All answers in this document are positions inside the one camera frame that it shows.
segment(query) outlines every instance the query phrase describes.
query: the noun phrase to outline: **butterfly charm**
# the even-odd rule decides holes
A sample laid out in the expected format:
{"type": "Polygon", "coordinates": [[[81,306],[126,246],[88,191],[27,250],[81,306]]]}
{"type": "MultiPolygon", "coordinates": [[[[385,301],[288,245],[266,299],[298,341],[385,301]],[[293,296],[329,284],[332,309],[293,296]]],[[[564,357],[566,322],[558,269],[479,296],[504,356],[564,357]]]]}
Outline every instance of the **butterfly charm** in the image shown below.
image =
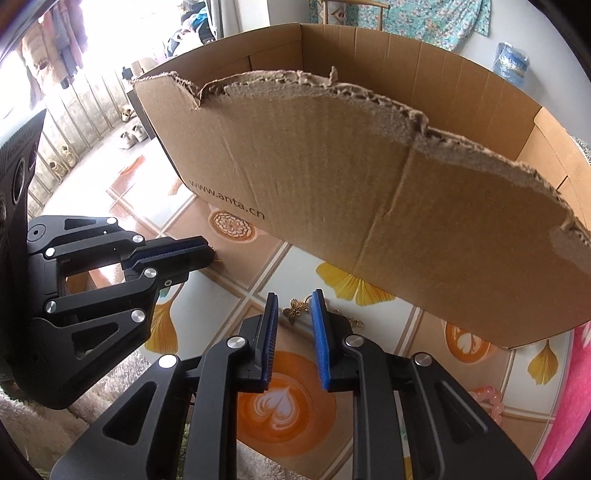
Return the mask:
{"type": "Polygon", "coordinates": [[[298,318],[302,312],[308,311],[308,304],[304,301],[291,299],[290,300],[290,307],[287,309],[283,309],[283,315],[287,317],[290,321],[290,325],[293,325],[296,321],[295,319],[298,318]]]}

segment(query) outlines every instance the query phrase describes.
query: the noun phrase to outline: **pink bead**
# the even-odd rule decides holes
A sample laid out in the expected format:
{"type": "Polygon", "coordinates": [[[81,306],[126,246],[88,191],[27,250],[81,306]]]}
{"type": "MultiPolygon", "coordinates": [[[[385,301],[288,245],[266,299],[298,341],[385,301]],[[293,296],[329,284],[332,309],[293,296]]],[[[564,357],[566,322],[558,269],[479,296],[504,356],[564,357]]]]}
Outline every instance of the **pink bead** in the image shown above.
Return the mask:
{"type": "Polygon", "coordinates": [[[496,393],[495,387],[489,385],[488,387],[484,387],[484,391],[486,392],[486,399],[489,400],[492,396],[496,393]]]}
{"type": "Polygon", "coordinates": [[[501,400],[503,400],[503,394],[501,392],[495,392],[495,394],[489,399],[493,406],[501,403],[501,400]]]}
{"type": "Polygon", "coordinates": [[[484,388],[477,388],[474,390],[474,400],[476,400],[477,402],[481,402],[484,401],[484,399],[486,398],[486,392],[484,390],[484,388]]]}
{"type": "Polygon", "coordinates": [[[491,415],[501,415],[505,411],[505,404],[503,402],[492,407],[491,415]]]}

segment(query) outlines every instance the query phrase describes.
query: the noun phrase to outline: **ginkgo leaf print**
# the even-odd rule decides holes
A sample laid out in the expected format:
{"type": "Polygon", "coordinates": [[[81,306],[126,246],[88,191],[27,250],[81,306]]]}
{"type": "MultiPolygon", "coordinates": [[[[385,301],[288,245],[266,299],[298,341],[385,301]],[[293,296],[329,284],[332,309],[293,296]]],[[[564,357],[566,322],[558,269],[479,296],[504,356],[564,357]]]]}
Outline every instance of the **ginkgo leaf print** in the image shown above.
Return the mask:
{"type": "Polygon", "coordinates": [[[150,327],[150,338],[144,343],[146,350],[150,352],[165,354],[178,352],[177,331],[174,328],[173,320],[170,317],[170,309],[173,306],[174,299],[183,289],[182,283],[171,299],[154,307],[152,316],[152,325],[150,327]]]}
{"type": "Polygon", "coordinates": [[[355,298],[355,303],[360,306],[373,305],[396,298],[391,293],[326,262],[318,265],[316,273],[324,280],[324,283],[335,290],[338,298],[345,300],[355,298]]]}
{"type": "Polygon", "coordinates": [[[527,371],[531,378],[535,380],[536,385],[546,385],[558,371],[558,358],[550,348],[550,340],[546,340],[546,345],[542,351],[531,360],[527,371]]]}

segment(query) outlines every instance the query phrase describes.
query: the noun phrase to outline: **pink fabric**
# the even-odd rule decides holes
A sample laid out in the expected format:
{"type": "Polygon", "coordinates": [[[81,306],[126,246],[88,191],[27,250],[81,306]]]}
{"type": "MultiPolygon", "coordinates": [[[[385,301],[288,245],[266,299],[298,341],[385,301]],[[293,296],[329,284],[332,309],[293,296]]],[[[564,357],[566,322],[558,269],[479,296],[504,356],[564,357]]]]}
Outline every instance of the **pink fabric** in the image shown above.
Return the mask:
{"type": "Polygon", "coordinates": [[[543,479],[565,454],[591,411],[591,322],[574,330],[566,386],[554,426],[534,467],[543,479]]]}

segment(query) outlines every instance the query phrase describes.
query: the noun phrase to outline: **tiled floor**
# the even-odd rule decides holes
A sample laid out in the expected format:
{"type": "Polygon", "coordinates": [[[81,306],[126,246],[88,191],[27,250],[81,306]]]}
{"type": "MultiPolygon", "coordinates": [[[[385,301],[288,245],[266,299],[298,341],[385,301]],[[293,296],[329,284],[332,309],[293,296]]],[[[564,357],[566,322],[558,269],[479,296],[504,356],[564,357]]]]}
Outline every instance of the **tiled floor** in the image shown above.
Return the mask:
{"type": "MultiPolygon", "coordinates": [[[[203,235],[221,260],[161,292],[152,339],[144,347],[151,361],[169,352],[200,355],[243,318],[261,312],[268,291],[276,292],[285,308],[291,298],[303,300],[322,288],[329,307],[361,320],[361,333],[384,350],[428,351],[467,390],[487,385],[499,390],[506,407],[502,428],[536,459],[567,377],[572,332],[514,351],[498,349],[209,205],[177,178],[158,141],[120,151],[115,140],[112,135],[95,147],[45,213],[115,216],[148,239],[203,235]]],[[[92,275],[98,286],[123,280],[117,265],[92,275]]],[[[307,315],[294,326],[282,319],[277,346],[285,360],[277,365],[284,371],[275,371],[270,397],[262,403],[270,409],[264,419],[271,420],[259,425],[264,419],[256,416],[258,400],[241,397],[239,438],[298,473],[330,478],[341,465],[350,468],[350,397],[320,390],[315,369],[309,368],[315,359],[307,315]],[[283,416],[275,415],[278,408],[283,416]]]]}

